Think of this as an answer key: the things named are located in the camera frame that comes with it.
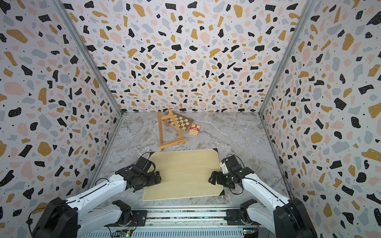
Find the light wooden drawing board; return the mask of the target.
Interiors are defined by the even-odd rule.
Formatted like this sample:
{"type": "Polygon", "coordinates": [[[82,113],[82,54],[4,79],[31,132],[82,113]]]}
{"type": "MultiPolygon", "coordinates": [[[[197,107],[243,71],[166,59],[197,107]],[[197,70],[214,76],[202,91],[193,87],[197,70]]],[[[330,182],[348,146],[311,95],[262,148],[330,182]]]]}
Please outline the light wooden drawing board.
{"type": "Polygon", "coordinates": [[[224,195],[224,187],[209,183],[220,171],[216,149],[155,152],[150,161],[160,172],[161,183],[145,187],[143,201],[224,195]]]}

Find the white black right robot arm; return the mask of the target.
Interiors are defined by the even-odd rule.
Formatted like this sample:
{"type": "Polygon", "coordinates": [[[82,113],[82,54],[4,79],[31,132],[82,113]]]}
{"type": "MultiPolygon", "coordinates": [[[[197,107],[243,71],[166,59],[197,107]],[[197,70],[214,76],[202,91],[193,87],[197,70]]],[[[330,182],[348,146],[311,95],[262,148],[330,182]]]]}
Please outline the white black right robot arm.
{"type": "Polygon", "coordinates": [[[278,238],[315,238],[317,233],[304,204],[297,198],[281,195],[242,160],[229,154],[220,162],[220,171],[213,171],[209,183],[222,185],[229,190],[239,186],[254,198],[240,204],[239,209],[227,211],[228,225],[256,223],[278,238]]]}

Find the small wooden easel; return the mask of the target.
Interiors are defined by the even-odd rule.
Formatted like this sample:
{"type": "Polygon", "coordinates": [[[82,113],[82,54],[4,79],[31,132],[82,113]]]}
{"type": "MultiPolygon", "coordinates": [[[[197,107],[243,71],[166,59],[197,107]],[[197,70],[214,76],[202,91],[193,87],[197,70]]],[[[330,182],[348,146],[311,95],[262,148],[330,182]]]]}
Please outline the small wooden easel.
{"type": "Polygon", "coordinates": [[[159,146],[161,151],[172,146],[179,144],[186,144],[188,141],[177,123],[175,114],[171,109],[168,110],[167,114],[163,115],[161,112],[157,113],[158,127],[159,127],[159,146]]]}

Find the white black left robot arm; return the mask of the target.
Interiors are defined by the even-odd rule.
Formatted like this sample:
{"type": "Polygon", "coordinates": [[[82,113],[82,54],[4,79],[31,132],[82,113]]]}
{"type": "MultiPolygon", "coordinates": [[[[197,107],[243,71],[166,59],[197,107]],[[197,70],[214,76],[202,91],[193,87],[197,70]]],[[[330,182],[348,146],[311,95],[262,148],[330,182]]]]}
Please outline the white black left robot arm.
{"type": "Polygon", "coordinates": [[[121,168],[100,184],[67,199],[59,197],[41,208],[42,216],[34,229],[33,238],[81,238],[108,225],[138,226],[131,207],[121,200],[106,208],[93,211],[95,207],[128,189],[138,191],[161,183],[156,165],[145,157],[139,157],[132,165],[121,168]]]}

